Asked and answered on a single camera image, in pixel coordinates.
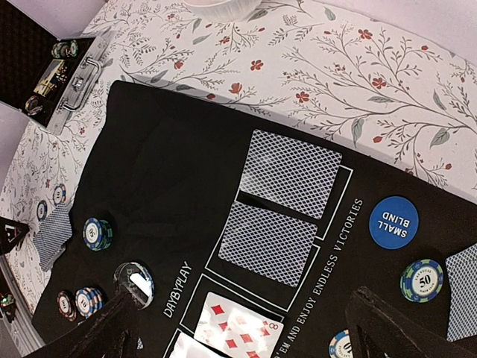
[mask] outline white bowl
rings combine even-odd
[[[246,20],[262,0],[183,0],[195,15],[210,22]]]

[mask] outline black poker mat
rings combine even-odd
[[[343,154],[319,221],[249,195],[238,197],[246,204],[318,224],[318,236],[324,241],[315,241],[320,250],[310,253],[300,289],[220,260],[215,250],[256,128]],[[373,208],[392,195],[414,203],[420,217],[417,235],[399,250],[379,247],[368,230]],[[339,234],[353,205],[359,211],[341,244]],[[105,251],[93,252],[84,245],[83,223],[92,216],[113,225],[113,245]],[[445,337],[450,303],[446,274],[440,294],[426,304],[407,301],[401,295],[399,277],[408,264],[425,258],[438,261],[445,271],[446,257],[477,241],[477,206],[412,175],[275,122],[179,93],[122,82],[110,90],[107,122],[84,169],[71,217],[75,234],[54,264],[34,326],[46,342],[63,335],[77,322],[70,323],[59,314],[60,290],[75,292],[94,286],[111,298],[116,267],[139,261],[151,270],[156,286],[152,305],[139,312],[144,343],[140,357],[168,357],[177,334],[194,331],[207,292],[269,318],[283,319],[285,328],[275,357],[327,357],[330,340],[346,328],[348,298],[360,286],[368,286],[424,328]],[[313,293],[332,257],[337,258],[326,284],[319,295]],[[163,311],[184,263],[192,270],[169,318]],[[294,337],[289,334],[293,326],[300,327]],[[286,354],[279,350],[283,343],[289,345]],[[477,347],[474,339],[460,344]]]

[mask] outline floral tablecloth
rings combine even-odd
[[[31,226],[8,261],[32,312],[50,277],[32,243],[37,204],[51,209],[60,183],[74,196],[116,80],[308,131],[477,202],[476,70],[428,40],[312,0],[264,0],[223,24],[171,0],[109,0],[85,30],[99,34],[110,45],[87,105],[60,136],[30,123],[1,191],[0,215]]]

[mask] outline poker chip case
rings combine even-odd
[[[2,36],[7,37],[0,46],[0,102],[59,135],[70,116],[84,106],[101,75],[100,58],[107,41],[102,37],[58,40],[8,3],[1,4],[0,12],[0,17],[7,20],[0,21]],[[78,45],[76,56],[56,60],[53,45],[72,40]],[[53,60],[64,65],[63,78],[43,96],[35,91]]]

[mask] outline floor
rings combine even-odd
[[[2,320],[0,320],[0,357],[21,357]]]

